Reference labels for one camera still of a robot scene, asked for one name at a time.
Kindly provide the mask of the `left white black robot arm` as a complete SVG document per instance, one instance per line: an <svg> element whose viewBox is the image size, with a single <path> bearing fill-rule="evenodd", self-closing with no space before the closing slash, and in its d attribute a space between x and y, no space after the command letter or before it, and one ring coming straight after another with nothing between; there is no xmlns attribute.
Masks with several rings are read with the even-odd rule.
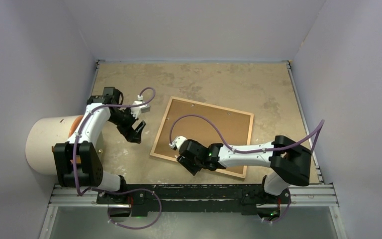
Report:
<svg viewBox="0 0 382 239"><path fill-rule="evenodd" d="M105 87L101 95L90 96L86 111L79 125L66 142L53 146L56 175L62 187L76 188L78 195L85 191L109 192L109 197L117 204L128 199L128 190L123 176L111 174L103 169L97 150L97 141L106 124L114 124L119 133L130 143L141 143L142 131L146 125L141 121L141 113L150 111L150 101L140 93L131 104L123 103L123 93L115 87Z"/></svg>

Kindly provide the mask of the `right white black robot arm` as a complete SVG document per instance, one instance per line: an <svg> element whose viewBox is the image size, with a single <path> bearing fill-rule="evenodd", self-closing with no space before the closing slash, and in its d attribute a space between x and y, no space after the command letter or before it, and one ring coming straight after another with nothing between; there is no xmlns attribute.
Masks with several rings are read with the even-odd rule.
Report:
<svg viewBox="0 0 382 239"><path fill-rule="evenodd" d="M215 171L237 166L272 169L259 189L260 198L267 203L290 185L304 187L310 184L311 150L283 135L277 135L274 141L264 144L213 143L208 147L196 140L177 136L169 146L178 152L177 162L192 175L201 169Z"/></svg>

